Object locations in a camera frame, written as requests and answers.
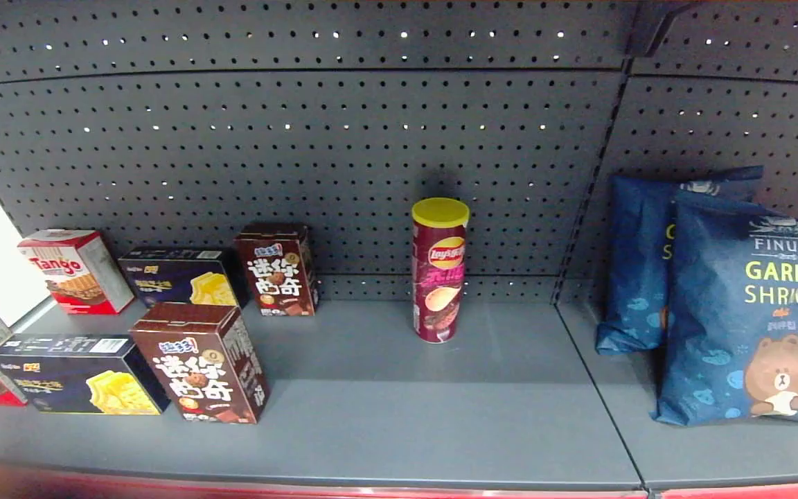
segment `finute chip bag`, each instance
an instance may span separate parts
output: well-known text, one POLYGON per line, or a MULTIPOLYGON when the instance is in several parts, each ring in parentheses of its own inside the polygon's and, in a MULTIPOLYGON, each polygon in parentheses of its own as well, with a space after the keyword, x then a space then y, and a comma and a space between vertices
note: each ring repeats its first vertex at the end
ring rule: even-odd
POLYGON ((798 219, 680 192, 655 419, 798 421, 798 219))
POLYGON ((612 178, 611 271, 605 320, 596 330, 599 353, 650 350, 664 342, 672 320, 667 283, 674 193, 685 190, 750 201, 762 177, 763 167, 750 166, 684 183, 612 178))

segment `yellow wafer image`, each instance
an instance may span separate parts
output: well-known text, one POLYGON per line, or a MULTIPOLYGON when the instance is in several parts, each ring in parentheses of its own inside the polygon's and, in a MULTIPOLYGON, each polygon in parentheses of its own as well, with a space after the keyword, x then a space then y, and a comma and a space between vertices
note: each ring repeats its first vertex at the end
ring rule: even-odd
POLYGON ((149 396, 129 373, 105 371, 86 380, 91 404, 104 414, 158 414, 149 396))
POLYGON ((231 304, 237 306, 236 298, 232 294, 230 282, 223 274, 205 272, 203 275, 190 280, 193 287, 193 296, 190 303, 193 304, 231 304))

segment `chocolate cookie box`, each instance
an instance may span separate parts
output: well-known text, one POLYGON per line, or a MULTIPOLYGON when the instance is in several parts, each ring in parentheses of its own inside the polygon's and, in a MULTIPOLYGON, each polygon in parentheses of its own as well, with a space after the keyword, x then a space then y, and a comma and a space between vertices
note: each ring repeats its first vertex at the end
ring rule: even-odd
POLYGON ((0 344, 0 370, 41 412, 152 416, 168 405, 124 333, 12 335, 0 344))
POLYGON ((158 302, 246 306, 248 289, 234 249, 135 247, 119 265, 146 306, 158 302))
POLYGON ((185 420, 260 419, 269 388, 238 307, 159 302, 131 335, 185 420))
POLYGON ((319 303, 310 230, 304 224, 256 223, 236 236, 261 315, 314 315, 319 303))

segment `brown bear cartoon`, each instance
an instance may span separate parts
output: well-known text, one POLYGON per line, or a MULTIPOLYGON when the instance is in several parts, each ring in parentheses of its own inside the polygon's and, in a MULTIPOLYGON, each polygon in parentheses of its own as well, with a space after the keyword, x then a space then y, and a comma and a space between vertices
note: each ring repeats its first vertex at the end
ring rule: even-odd
POLYGON ((763 338, 744 371, 751 416, 794 416, 798 411, 798 335, 763 338))

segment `gray metal shelf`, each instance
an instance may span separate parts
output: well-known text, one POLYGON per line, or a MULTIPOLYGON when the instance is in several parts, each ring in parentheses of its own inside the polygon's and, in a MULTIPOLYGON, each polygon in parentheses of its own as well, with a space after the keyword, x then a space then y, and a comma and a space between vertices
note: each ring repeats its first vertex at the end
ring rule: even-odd
MULTIPOLYGON (((124 331, 141 313, 28 331, 124 331)), ((452 343, 411 331, 409 304, 326 301, 314 318, 246 319, 273 394, 259 426, 0 408, 0 462, 271 483, 633 490, 640 485, 548 304, 465 304, 452 343)))
POLYGON ((647 489, 798 482, 798 423, 763 418, 678 428, 653 421, 659 364, 646 354, 596 354, 599 313, 588 302, 558 310, 647 489))

